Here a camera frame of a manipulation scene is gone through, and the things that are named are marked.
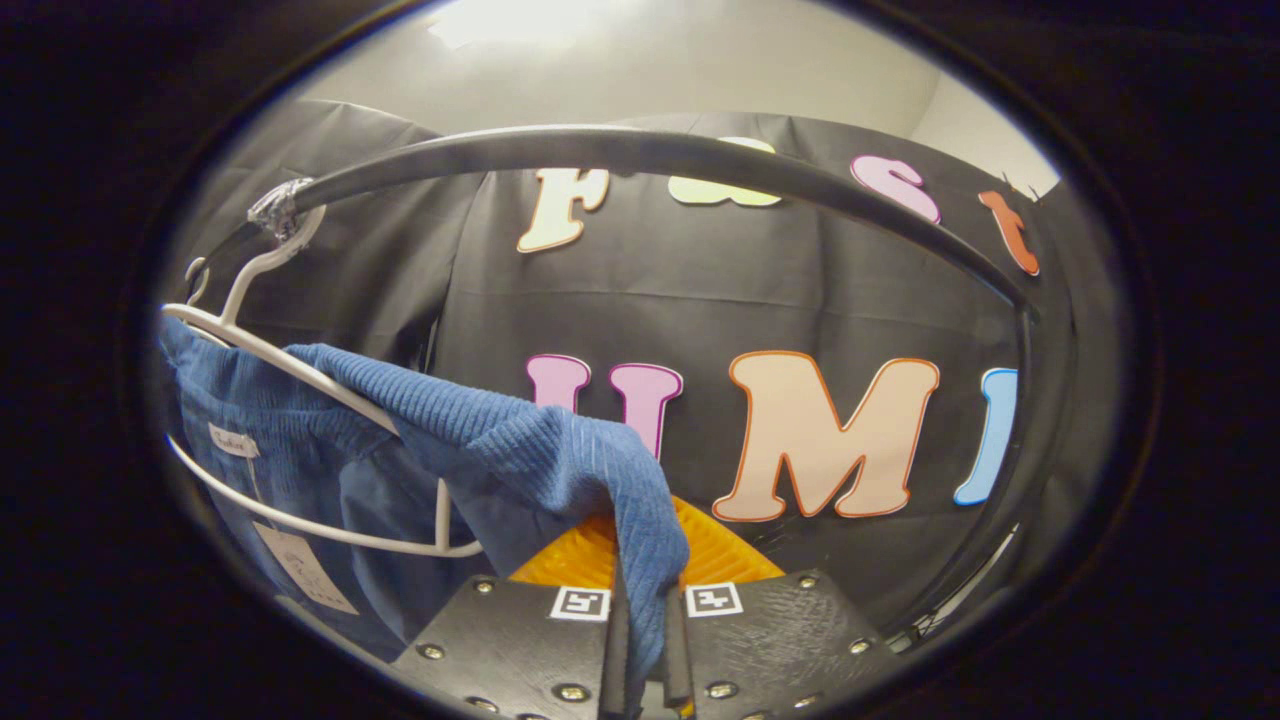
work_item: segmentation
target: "screw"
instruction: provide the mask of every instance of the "screw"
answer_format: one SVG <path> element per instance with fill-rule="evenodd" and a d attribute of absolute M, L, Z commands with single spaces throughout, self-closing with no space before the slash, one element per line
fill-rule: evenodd
<path fill-rule="evenodd" d="M 480 710 L 488 710 L 489 712 L 498 712 L 498 706 L 483 697 L 468 697 L 467 702 L 479 707 Z"/>
<path fill-rule="evenodd" d="M 439 660 L 444 657 L 444 648 L 438 644 L 420 644 L 417 646 L 417 653 L 428 660 Z"/>
<path fill-rule="evenodd" d="M 737 685 L 733 683 L 712 683 L 707 685 L 707 697 L 724 700 L 737 694 Z"/>
<path fill-rule="evenodd" d="M 591 697 L 582 685 L 556 685 L 556 694 L 564 702 L 585 702 Z"/>

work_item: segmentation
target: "orange letter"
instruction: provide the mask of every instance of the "orange letter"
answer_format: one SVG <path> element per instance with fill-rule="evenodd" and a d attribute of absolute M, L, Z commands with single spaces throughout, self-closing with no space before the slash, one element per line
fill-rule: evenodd
<path fill-rule="evenodd" d="M 1039 260 L 1032 255 L 1030 250 L 1027 250 L 1027 243 L 1023 242 L 1021 231 L 1027 229 L 1027 225 L 1023 224 L 1021 217 L 1010 210 L 1004 196 L 993 190 L 979 192 L 978 200 L 987 208 L 991 208 L 992 214 L 996 215 L 1000 234 L 1005 238 L 1005 247 L 1014 256 L 1014 263 L 1018 263 L 1018 266 L 1028 275 L 1038 275 Z"/>
<path fill-rule="evenodd" d="M 786 510 L 776 488 L 782 462 L 791 470 L 800 512 L 817 515 L 854 474 L 836 501 L 845 518 L 901 510 L 910 493 L 915 443 L 938 368 L 925 360 L 886 363 L 844 425 L 813 357 L 800 352 L 748 352 L 728 369 L 746 391 L 746 439 L 733 492 L 712 511 L 721 520 L 772 520 Z"/>

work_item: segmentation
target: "blue sweater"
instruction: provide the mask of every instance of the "blue sweater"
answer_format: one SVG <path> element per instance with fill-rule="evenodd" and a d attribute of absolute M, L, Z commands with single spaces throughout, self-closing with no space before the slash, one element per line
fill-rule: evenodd
<path fill-rule="evenodd" d="M 256 564 L 300 603 L 379 657 L 393 657 L 475 573 L 511 574 L 563 532 L 611 505 L 630 601 L 627 678 L 639 688 L 663 642 L 663 592 L 689 559 L 662 468 L 628 427 L 467 388 L 325 345 L 285 350 L 392 416 L 394 436 L 276 368 L 198 338 L 164 318 L 186 439 L 197 462 L 283 511 L 396 539 L 434 542 L 435 486 L 456 512 L 452 544 L 486 557 L 410 556 L 307 537 L 358 616 L 310 602 L 250 525 L 214 497 Z M 260 456 L 219 450 L 212 423 L 253 438 Z M 288 528 L 283 532 L 300 534 Z"/>

